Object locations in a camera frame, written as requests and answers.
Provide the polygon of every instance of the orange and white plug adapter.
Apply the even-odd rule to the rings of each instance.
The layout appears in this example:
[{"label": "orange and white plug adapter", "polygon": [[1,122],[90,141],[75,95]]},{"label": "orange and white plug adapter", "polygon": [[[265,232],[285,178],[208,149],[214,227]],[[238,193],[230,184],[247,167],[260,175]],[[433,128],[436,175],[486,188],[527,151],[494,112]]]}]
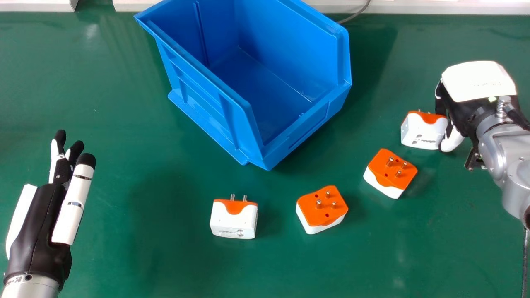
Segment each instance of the orange and white plug adapter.
[{"label": "orange and white plug adapter", "polygon": [[215,199],[211,208],[211,232],[220,237],[237,239],[254,239],[258,222],[258,204],[246,200],[235,200],[235,194],[230,200]]},{"label": "orange and white plug adapter", "polygon": [[445,116],[410,111],[401,124],[401,144],[420,149],[438,150],[446,128],[447,118]]},{"label": "orange and white plug adapter", "polygon": [[409,186],[418,169],[390,150],[381,149],[370,161],[363,175],[366,182],[385,195],[398,199]]},{"label": "orange and white plug adapter", "polygon": [[296,214],[307,234],[316,234],[338,225],[348,206],[335,186],[326,186],[302,196],[296,202]]}]

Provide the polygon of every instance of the gray cable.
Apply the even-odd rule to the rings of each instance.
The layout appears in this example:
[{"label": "gray cable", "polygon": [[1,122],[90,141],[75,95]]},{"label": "gray cable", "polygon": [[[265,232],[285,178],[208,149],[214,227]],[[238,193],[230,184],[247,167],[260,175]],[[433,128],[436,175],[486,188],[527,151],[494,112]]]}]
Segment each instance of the gray cable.
[{"label": "gray cable", "polygon": [[368,8],[368,5],[370,4],[370,2],[371,2],[371,1],[372,1],[372,0],[366,0],[366,3],[365,3],[365,5],[364,5],[364,6],[363,6],[363,7],[361,8],[361,9],[359,9],[359,11],[358,11],[358,12],[356,12],[356,13],[352,14],[351,16],[349,16],[349,17],[345,18],[344,20],[340,20],[340,21],[338,21],[337,23],[339,23],[339,24],[343,24],[343,23],[346,23],[346,22],[348,22],[349,20],[351,20],[351,19],[353,19],[353,18],[357,17],[357,16],[359,15],[359,14],[362,14],[362,13],[363,13],[363,11],[365,11],[365,10],[366,10],[366,8]]},{"label": "gray cable", "polygon": [[525,242],[523,245],[523,286],[521,298],[526,298],[526,274],[528,272],[528,243],[530,242],[530,231],[525,228]]}]

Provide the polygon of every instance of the blue plastic bin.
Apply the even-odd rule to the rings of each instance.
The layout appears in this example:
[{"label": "blue plastic bin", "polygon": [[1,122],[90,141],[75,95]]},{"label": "blue plastic bin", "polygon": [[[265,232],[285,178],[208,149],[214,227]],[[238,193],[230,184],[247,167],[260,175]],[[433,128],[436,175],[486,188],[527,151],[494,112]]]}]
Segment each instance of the blue plastic bin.
[{"label": "blue plastic bin", "polygon": [[165,0],[135,18],[169,99],[240,164],[272,169],[351,88],[348,32],[299,0]]}]

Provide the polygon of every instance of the white wall edge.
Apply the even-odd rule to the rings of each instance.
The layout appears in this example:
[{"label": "white wall edge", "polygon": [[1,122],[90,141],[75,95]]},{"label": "white wall edge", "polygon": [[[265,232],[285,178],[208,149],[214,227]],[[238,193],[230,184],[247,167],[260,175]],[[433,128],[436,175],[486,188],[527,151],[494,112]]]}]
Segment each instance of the white wall edge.
[{"label": "white wall edge", "polygon": [[[322,13],[352,13],[364,5],[362,0],[304,0]],[[476,3],[475,0],[372,0],[365,13],[399,14],[530,14],[530,2]],[[116,11],[137,12],[158,3],[158,0],[114,0]]]},{"label": "white wall edge", "polygon": [[0,0],[0,12],[74,12],[79,0]]}]

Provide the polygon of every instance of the black cable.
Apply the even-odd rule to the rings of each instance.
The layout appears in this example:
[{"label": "black cable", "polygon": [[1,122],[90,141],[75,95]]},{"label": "black cable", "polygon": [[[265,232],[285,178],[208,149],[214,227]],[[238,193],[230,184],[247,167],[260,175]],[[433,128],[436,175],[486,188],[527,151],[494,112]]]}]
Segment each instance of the black cable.
[{"label": "black cable", "polygon": [[521,298],[526,298],[526,274],[528,272],[528,243],[530,242],[530,231],[525,228],[525,242],[523,245],[523,286]]},{"label": "black cable", "polygon": [[364,5],[361,9],[359,9],[358,12],[352,14],[351,16],[345,18],[344,20],[340,20],[340,21],[338,21],[337,23],[339,23],[339,24],[346,23],[346,22],[348,22],[349,20],[352,20],[353,18],[357,17],[359,14],[362,14],[363,11],[365,11],[366,8],[368,8],[368,5],[370,4],[371,1],[372,1],[372,0],[366,0],[365,5]]}]

